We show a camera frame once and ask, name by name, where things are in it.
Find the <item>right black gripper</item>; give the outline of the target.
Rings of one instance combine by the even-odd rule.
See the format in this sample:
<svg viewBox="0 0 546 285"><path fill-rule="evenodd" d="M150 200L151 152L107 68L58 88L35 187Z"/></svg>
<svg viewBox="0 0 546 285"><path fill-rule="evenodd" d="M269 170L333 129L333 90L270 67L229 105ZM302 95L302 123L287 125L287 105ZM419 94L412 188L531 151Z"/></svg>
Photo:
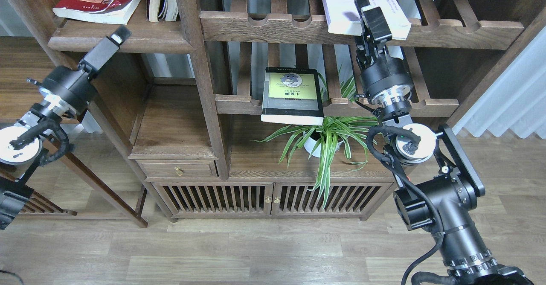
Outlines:
<svg viewBox="0 0 546 285"><path fill-rule="evenodd" d="M362 35L355 38L363 93L374 105L406 103L413 82L403 61L388 54L386 42L392 40L392 32L381 8L369 0L354 3L363 28Z"/></svg>

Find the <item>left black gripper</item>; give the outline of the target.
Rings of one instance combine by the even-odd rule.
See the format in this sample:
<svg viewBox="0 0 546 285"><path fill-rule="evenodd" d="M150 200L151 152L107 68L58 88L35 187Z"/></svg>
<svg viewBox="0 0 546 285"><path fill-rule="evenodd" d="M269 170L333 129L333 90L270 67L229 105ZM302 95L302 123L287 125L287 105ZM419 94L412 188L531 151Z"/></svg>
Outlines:
<svg viewBox="0 0 546 285"><path fill-rule="evenodd" d="M131 31L121 25L113 34L101 39L80 61L77 70L56 67L40 83L32 78L27 82L39 86L44 99L35 103L30 112L39 118L61 119L63 115L74 118L86 110L97 94L90 81L107 64L121 45L131 36Z"/></svg>

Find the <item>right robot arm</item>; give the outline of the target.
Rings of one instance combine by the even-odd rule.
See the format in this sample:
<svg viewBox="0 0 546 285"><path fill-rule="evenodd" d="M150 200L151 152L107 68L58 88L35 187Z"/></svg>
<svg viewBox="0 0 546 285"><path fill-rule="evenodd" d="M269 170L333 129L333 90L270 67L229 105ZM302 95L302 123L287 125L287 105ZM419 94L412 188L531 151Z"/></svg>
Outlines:
<svg viewBox="0 0 546 285"><path fill-rule="evenodd" d="M355 39L363 95L377 106L369 151L394 174L394 200L408 230L422 228L435 246L404 272L402 284L530 285L524 272L500 264L484 244L469 211L485 188L448 125L414 123L406 98L413 88L401 59L385 46L392 34L380 7L355 0L361 36Z"/></svg>

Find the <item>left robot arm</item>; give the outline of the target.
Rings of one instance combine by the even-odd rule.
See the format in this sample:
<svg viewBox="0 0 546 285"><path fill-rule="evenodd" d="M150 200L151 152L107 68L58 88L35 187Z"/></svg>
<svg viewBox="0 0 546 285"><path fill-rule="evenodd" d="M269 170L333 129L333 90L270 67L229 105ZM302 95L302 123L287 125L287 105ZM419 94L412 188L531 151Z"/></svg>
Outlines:
<svg viewBox="0 0 546 285"><path fill-rule="evenodd" d="M76 69L58 66L43 81L27 79L38 86L43 100L33 104L14 125L1 129L1 161L11 165L30 163L20 178L1 178L2 230L30 200L34 190L26 182L35 169L60 159L72 149L61 127L63 116L74 118L88 108L98 93L91 81L130 36L131 31L121 25L113 34L102 38Z"/></svg>

